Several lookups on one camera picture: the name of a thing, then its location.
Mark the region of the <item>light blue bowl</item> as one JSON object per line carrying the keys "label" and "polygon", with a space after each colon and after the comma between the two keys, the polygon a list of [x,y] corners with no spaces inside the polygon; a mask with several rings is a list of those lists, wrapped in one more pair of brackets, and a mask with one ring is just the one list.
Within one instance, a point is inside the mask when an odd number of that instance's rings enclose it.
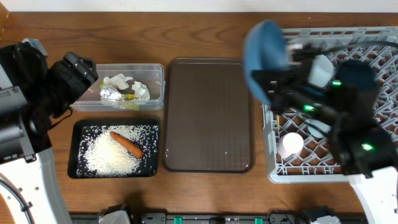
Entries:
{"label": "light blue bowl", "polygon": [[333,76],[333,64],[324,55],[317,55],[312,61],[312,67],[308,76],[309,84],[324,88]]}

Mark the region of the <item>green snack wrapper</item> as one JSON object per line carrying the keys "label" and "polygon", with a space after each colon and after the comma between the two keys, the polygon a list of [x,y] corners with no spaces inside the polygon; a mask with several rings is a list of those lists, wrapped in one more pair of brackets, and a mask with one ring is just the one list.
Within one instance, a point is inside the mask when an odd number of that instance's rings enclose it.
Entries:
{"label": "green snack wrapper", "polygon": [[122,94],[115,87],[101,83],[101,102],[106,106],[112,106],[114,108],[120,108],[124,110],[136,110],[140,109],[139,105],[130,103],[134,99],[134,94]]}

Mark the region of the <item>light blue cup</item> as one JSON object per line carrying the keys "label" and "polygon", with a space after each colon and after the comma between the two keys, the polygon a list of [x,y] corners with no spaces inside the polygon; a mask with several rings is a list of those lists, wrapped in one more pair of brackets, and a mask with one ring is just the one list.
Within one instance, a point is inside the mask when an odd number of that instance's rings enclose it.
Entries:
{"label": "light blue cup", "polygon": [[315,138],[324,138],[331,129],[329,125],[314,119],[308,120],[307,127],[309,133]]}

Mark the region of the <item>dark blue plate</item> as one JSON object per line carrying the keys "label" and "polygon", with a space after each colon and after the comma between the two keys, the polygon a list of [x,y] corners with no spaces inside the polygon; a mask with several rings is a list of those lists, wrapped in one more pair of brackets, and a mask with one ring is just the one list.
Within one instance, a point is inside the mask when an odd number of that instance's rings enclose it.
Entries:
{"label": "dark blue plate", "polygon": [[253,79],[252,72],[283,70],[289,68],[289,62],[286,43],[276,22],[262,21],[249,31],[243,48],[243,74],[255,98],[265,105],[271,103],[261,86]]}

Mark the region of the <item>pink cup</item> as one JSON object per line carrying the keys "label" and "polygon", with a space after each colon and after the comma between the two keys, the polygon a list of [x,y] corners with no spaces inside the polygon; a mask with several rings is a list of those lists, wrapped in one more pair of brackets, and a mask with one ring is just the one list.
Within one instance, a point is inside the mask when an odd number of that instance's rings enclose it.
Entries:
{"label": "pink cup", "polygon": [[277,142],[277,152],[284,159],[300,154],[303,147],[303,138],[298,133],[287,133]]}

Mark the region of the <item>orange carrot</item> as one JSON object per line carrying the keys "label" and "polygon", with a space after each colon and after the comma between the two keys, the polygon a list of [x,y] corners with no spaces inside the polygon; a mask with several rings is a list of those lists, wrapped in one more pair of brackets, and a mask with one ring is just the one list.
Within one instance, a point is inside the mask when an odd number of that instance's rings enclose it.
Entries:
{"label": "orange carrot", "polygon": [[144,156],[144,152],[142,151],[142,149],[139,148],[138,146],[136,146],[129,139],[125,138],[124,136],[122,136],[114,131],[111,131],[109,134],[116,142],[118,142],[120,145],[122,145],[134,157],[140,159]]}

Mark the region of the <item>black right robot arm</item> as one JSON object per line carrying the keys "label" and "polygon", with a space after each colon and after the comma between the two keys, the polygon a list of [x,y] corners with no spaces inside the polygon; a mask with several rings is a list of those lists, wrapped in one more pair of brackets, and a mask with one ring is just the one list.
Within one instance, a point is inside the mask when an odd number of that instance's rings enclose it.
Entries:
{"label": "black right robot arm", "polygon": [[309,80],[311,61],[288,69],[249,74],[282,114],[295,108],[330,126],[329,151],[363,206],[369,223],[397,223],[397,149],[390,134],[373,118],[379,87],[374,71],[359,60],[338,66],[326,88]]}

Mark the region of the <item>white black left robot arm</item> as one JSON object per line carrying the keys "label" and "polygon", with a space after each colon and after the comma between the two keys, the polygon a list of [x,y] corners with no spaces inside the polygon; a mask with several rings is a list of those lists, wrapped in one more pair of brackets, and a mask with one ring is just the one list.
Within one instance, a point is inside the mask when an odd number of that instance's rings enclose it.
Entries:
{"label": "white black left robot arm", "polygon": [[40,42],[1,48],[1,197],[16,223],[71,223],[48,131],[98,79],[68,52],[51,67]]}

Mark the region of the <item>grey dishwasher rack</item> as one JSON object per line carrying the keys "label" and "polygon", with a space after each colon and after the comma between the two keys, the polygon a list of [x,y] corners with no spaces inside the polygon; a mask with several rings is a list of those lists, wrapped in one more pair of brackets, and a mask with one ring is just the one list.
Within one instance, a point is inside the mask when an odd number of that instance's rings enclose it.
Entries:
{"label": "grey dishwasher rack", "polygon": [[[389,27],[334,27],[284,29],[286,41],[298,44],[312,44],[323,50],[362,41],[383,40],[397,42],[397,28]],[[337,67],[345,60],[360,60],[368,63],[376,72],[375,80],[380,92],[373,106],[374,119],[397,142],[397,49],[373,45],[351,47],[328,53],[327,58]],[[265,144],[266,171],[269,180],[275,184],[346,182],[341,167],[328,151],[326,138],[315,138],[308,131],[308,118],[295,109],[280,116],[277,129],[277,115],[264,105],[262,129]],[[287,133],[298,133],[304,141],[300,154],[282,158],[277,152],[277,141]]]}

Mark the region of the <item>clear plastic waste bin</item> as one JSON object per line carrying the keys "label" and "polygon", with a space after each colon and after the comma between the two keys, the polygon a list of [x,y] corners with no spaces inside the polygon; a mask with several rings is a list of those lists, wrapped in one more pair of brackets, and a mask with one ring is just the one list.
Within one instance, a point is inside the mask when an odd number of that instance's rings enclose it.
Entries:
{"label": "clear plastic waste bin", "polygon": [[132,77],[128,81],[129,87],[118,90],[122,94],[134,94],[131,89],[135,81],[141,82],[149,89],[150,99],[140,101],[133,99],[130,103],[140,106],[139,110],[161,110],[164,107],[164,68],[158,63],[115,63],[97,65],[99,79],[74,103],[73,109],[77,111],[123,111],[124,109],[106,106],[101,102],[101,83],[104,77],[113,77],[122,73]]}

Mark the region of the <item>black tray with rice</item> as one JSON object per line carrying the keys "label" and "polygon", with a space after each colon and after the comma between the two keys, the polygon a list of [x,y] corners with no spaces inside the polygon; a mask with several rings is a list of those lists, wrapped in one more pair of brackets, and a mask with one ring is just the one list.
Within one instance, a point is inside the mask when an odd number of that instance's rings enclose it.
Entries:
{"label": "black tray with rice", "polygon": [[100,126],[100,125],[138,125],[138,124],[157,124],[159,126],[159,122],[155,119],[139,119],[139,118],[116,118],[116,119],[83,119],[75,123],[73,127],[72,141],[71,141],[71,149],[70,156],[68,161],[68,176],[72,179],[100,179],[100,178],[79,178],[76,176],[76,168],[77,168],[77,151],[78,151],[78,142],[81,137],[82,128],[85,126]]}

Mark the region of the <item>pile of white rice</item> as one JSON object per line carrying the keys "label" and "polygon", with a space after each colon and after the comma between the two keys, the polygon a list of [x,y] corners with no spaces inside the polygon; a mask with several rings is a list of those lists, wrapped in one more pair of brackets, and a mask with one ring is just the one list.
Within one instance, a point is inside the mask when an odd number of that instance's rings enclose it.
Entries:
{"label": "pile of white rice", "polygon": [[[143,153],[137,157],[111,137],[117,133]],[[82,128],[78,142],[76,176],[79,178],[151,177],[157,172],[159,126],[96,125]]]}

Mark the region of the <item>dark brown serving tray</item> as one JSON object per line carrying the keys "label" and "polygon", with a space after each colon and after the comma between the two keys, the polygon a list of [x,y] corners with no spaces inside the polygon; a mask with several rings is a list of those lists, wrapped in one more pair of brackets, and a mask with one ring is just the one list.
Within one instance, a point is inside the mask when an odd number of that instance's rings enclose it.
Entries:
{"label": "dark brown serving tray", "polygon": [[243,174],[254,158],[252,96],[235,58],[176,58],[167,67],[164,167]]}

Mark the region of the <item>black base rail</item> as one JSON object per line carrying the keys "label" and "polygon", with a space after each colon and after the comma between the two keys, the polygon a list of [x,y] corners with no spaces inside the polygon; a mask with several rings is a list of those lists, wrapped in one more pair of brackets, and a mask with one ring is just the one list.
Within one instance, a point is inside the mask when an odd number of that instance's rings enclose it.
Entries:
{"label": "black base rail", "polygon": [[261,223],[261,224],[295,224],[295,223],[367,223],[365,215],[338,214],[326,206],[303,210],[298,213],[278,212],[268,214],[189,214],[167,213],[165,211],[134,213],[127,205],[115,205],[101,213],[71,213],[73,223],[138,223],[138,224],[206,224],[206,223]]}

